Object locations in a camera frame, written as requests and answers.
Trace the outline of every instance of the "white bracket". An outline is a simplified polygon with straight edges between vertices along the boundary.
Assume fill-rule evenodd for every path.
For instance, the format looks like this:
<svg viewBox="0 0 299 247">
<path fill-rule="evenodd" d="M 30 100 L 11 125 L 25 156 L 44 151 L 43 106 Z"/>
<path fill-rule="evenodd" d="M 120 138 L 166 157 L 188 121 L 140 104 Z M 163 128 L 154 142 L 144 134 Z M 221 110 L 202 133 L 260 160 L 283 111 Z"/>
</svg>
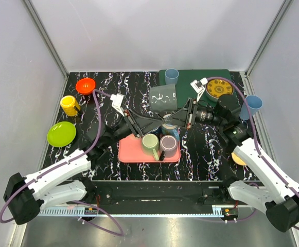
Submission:
<svg viewBox="0 0 299 247">
<path fill-rule="evenodd" d="M 202 78 L 200 81 L 194 80 L 190 83 L 191 87 L 195 90 L 197 93 L 197 100 L 199 101 L 202 97 L 203 93 L 205 92 L 205 85 L 207 84 L 207 79 Z"/>
<path fill-rule="evenodd" d="M 112 107 L 118 111 L 120 114 L 122 114 L 122 116 L 124 116 L 124 110 L 121 107 L 122 106 L 122 102 L 124 99 L 124 95 L 123 94 L 112 94 L 112 96 L 110 97 L 110 100 L 113 101 L 112 102 Z"/>
</svg>

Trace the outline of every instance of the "pink tray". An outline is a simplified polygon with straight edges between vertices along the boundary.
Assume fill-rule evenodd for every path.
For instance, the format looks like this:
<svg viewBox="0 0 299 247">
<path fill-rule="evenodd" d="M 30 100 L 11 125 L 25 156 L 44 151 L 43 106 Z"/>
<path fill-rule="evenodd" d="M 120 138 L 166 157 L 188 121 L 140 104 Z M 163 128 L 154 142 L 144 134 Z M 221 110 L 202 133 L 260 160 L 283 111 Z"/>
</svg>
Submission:
<svg viewBox="0 0 299 247">
<path fill-rule="evenodd" d="M 133 134 L 119 141 L 118 158 L 124 163 L 142 163 L 142 162 L 177 162 L 180 160 L 180 144 L 175 156 L 165 158 L 163 161 L 156 161 L 153 156 L 144 154 L 141 148 L 141 138 L 136 138 Z"/>
</svg>

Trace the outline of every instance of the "yellow plate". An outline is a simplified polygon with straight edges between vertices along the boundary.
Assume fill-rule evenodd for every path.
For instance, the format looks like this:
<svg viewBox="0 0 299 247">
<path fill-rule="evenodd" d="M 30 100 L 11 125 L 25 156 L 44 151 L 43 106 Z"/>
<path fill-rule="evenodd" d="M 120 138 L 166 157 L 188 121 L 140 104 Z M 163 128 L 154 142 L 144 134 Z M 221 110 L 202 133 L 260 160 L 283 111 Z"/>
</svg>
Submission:
<svg viewBox="0 0 299 247">
<path fill-rule="evenodd" d="M 233 94 L 233 87 L 225 80 L 211 80 L 206 84 L 206 92 L 216 100 L 223 94 Z"/>
</svg>

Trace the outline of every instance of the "metal floor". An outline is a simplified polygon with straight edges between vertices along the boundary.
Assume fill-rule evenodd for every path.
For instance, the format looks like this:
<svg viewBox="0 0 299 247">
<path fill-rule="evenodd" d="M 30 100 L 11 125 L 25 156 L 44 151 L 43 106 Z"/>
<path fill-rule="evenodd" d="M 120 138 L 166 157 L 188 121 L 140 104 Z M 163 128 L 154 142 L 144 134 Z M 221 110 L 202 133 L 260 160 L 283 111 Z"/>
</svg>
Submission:
<svg viewBox="0 0 299 247">
<path fill-rule="evenodd" d="M 241 209 L 240 218 L 248 215 Z M 117 237 L 76 218 L 37 217 L 28 223 L 22 247 L 190 247 L 190 246 L 296 246 L 291 231 L 281 233 L 270 225 L 266 216 L 237 224 L 207 223 L 194 218 L 117 218 L 126 232 Z M 108 218 L 92 222 L 118 231 Z"/>
</svg>

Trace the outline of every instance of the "mug handle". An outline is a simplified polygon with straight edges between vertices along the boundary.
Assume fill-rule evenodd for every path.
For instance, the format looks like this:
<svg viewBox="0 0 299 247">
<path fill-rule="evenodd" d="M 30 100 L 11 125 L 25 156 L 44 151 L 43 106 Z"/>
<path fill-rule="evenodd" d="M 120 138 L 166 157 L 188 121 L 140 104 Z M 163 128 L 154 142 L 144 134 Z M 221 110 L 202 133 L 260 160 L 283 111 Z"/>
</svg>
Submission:
<svg viewBox="0 0 299 247">
<path fill-rule="evenodd" d="M 159 161 L 160 158 L 159 158 L 159 155 L 158 155 L 156 149 L 153 149 L 153 154 L 154 154 L 154 159 L 155 159 L 156 161 Z"/>
<path fill-rule="evenodd" d="M 82 112 L 80 109 L 78 109 L 76 106 L 74 106 L 74 109 L 77 111 L 77 115 L 82 115 Z"/>
</svg>

